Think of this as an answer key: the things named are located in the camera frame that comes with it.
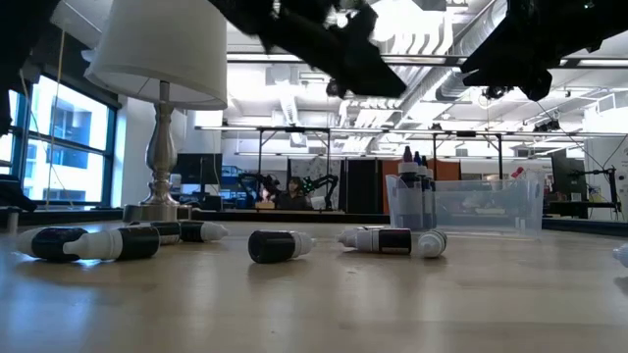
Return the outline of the large dark food coloring bottle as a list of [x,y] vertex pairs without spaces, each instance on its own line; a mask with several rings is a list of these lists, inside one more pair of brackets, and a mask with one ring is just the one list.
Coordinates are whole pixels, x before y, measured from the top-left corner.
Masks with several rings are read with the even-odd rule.
[[437,215],[436,215],[434,172],[432,169],[429,168],[426,156],[422,157],[422,162],[423,162],[423,165],[426,167],[425,181],[428,182],[428,188],[426,189],[428,205],[426,206],[426,211],[429,213],[430,228],[435,228],[437,226]]

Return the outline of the large blue food coloring bottle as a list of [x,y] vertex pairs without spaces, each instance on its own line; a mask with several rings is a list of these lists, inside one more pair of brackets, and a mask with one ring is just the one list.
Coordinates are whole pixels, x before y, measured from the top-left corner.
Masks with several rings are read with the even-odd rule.
[[430,225],[430,221],[428,220],[428,200],[427,200],[427,190],[428,190],[428,181],[427,181],[427,168],[423,164],[423,160],[418,151],[414,152],[413,161],[418,165],[418,176],[421,179],[421,189],[422,189],[422,217],[423,217],[423,229],[427,230]]

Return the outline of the white shade table lamp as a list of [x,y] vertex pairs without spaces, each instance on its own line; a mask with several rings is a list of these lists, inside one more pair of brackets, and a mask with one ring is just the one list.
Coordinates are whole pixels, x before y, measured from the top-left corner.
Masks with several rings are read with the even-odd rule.
[[145,163],[148,196],[128,205],[128,223],[174,222],[181,204],[170,193],[177,162],[171,134],[176,109],[219,111],[227,99],[227,24],[209,0],[114,0],[84,75],[92,83],[149,102],[154,128]]

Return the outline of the orange partition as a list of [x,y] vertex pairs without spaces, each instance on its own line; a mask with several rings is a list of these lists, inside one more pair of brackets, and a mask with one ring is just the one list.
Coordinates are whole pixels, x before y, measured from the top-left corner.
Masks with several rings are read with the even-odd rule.
[[[383,188],[383,213],[388,215],[390,213],[390,207],[388,202],[388,192],[387,192],[387,183],[386,176],[388,175],[398,175],[398,165],[401,163],[400,160],[384,160],[381,166],[382,172],[382,188]],[[427,160],[428,167],[433,169],[435,172],[436,180],[461,180],[461,166],[458,160]]]

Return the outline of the person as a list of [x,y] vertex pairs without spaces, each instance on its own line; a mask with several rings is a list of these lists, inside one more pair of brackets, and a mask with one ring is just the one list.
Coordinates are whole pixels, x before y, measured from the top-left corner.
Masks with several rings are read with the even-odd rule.
[[288,189],[275,198],[276,208],[280,210],[311,211],[310,199],[303,192],[302,179],[292,176],[288,182]]

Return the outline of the black background monitor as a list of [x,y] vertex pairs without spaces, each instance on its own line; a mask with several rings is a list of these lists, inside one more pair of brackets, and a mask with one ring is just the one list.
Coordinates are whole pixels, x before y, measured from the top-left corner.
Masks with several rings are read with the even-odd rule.
[[587,183],[584,162],[568,158],[565,150],[550,154],[553,175],[553,191],[563,201],[587,201]]
[[221,184],[222,154],[180,153],[172,170],[183,184]]

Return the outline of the black aluminium table frame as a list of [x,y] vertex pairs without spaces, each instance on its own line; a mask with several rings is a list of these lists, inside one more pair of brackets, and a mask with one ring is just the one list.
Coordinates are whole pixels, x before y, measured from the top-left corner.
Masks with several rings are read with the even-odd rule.
[[[320,223],[320,224],[358,224],[383,225],[390,222],[388,215],[344,214],[335,212],[296,212],[296,211],[252,211],[236,210],[231,212],[210,212],[202,210],[179,211],[184,220],[221,221],[221,222],[261,222],[261,223]],[[121,221],[123,210],[53,210],[19,212],[19,226],[45,226],[53,224],[90,223]],[[628,239],[628,223],[617,221],[587,221],[574,219],[543,218],[543,230],[570,231],[596,235],[608,235]]]

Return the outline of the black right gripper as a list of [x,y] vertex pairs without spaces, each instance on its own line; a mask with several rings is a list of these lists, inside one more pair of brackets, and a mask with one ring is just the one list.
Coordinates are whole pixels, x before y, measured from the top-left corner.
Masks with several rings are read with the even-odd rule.
[[589,0],[506,0],[505,30],[490,34],[460,67],[467,87],[498,99],[518,88],[529,100],[550,93],[547,65],[589,49]]

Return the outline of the black partition panel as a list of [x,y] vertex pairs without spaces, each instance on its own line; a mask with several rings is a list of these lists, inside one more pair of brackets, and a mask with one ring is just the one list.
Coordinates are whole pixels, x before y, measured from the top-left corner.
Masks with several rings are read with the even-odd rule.
[[349,160],[347,164],[346,209],[349,214],[378,214],[377,162]]

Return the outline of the black background rig frame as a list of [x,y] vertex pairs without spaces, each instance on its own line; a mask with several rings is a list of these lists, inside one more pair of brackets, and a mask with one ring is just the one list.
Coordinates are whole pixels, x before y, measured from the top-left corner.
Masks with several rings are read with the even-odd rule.
[[498,177],[503,179],[503,134],[500,132],[490,132],[490,131],[475,131],[475,130],[444,130],[444,131],[433,131],[431,133],[432,138],[432,147],[433,147],[433,167],[435,176],[438,175],[438,140],[446,141],[450,137],[462,138],[464,140],[469,140],[473,138],[482,137],[490,146],[492,146],[497,151],[497,164],[498,164]]
[[[196,126],[200,131],[218,131],[223,161],[247,171],[289,171],[291,160],[320,158],[326,168],[332,159],[332,134],[314,126]],[[290,145],[293,134],[313,137],[313,147]]]

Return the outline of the large window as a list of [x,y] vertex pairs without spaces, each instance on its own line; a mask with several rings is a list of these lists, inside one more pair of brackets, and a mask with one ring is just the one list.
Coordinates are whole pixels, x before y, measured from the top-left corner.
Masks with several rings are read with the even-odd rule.
[[45,209],[107,206],[117,109],[49,77],[8,91],[0,175],[13,175]]

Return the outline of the small dark food coloring bottle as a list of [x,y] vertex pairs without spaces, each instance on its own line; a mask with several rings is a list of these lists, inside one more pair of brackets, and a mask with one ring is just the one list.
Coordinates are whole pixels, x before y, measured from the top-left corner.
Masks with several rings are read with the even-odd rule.
[[218,241],[229,235],[229,231],[221,225],[211,222],[181,222],[180,240],[183,242]]
[[256,230],[248,238],[250,258],[258,264],[275,264],[308,254],[316,240],[308,233],[293,230]]
[[409,255],[412,233],[407,228],[355,227],[343,231],[338,242],[359,252]]
[[78,240],[87,230],[81,227],[39,227],[20,233],[16,238],[16,248],[33,258],[51,262],[66,263],[79,259],[78,255],[65,254],[67,242]]
[[181,240],[181,224],[178,222],[153,222],[150,223],[159,233],[161,245],[174,245]]
[[438,229],[422,232],[417,240],[418,255],[425,259],[439,258],[446,250],[447,235]]
[[156,227],[120,227],[82,234],[66,242],[62,251],[81,260],[139,260],[150,258],[160,248]]

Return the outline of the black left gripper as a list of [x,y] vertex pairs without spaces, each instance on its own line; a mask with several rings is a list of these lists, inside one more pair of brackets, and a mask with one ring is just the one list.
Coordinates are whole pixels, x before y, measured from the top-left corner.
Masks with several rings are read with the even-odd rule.
[[264,50],[279,46],[328,74],[336,95],[397,98],[406,84],[383,61],[371,35],[377,13],[363,0],[350,0],[353,11],[344,26],[329,25],[329,13],[342,0],[210,0],[242,33],[256,36]]

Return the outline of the clear plastic container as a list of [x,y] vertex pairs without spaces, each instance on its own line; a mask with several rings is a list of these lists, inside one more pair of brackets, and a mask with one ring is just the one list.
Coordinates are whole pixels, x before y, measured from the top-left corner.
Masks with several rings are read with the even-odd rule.
[[[402,226],[399,176],[386,176],[392,227]],[[543,188],[533,177],[435,181],[436,229],[537,237],[542,231]]]

